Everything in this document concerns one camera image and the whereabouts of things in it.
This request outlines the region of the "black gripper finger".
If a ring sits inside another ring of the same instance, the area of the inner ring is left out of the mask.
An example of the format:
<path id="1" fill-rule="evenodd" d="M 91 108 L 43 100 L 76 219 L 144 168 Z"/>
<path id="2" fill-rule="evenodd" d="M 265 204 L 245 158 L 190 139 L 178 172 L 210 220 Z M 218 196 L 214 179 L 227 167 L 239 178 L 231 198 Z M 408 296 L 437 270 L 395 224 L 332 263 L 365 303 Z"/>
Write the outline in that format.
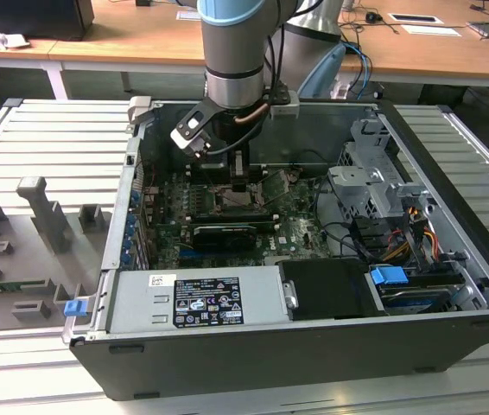
<path id="1" fill-rule="evenodd" d="M 229 152 L 230 183 L 235 192 L 245 192 L 249 181 L 250 151 L 248 148 Z"/>

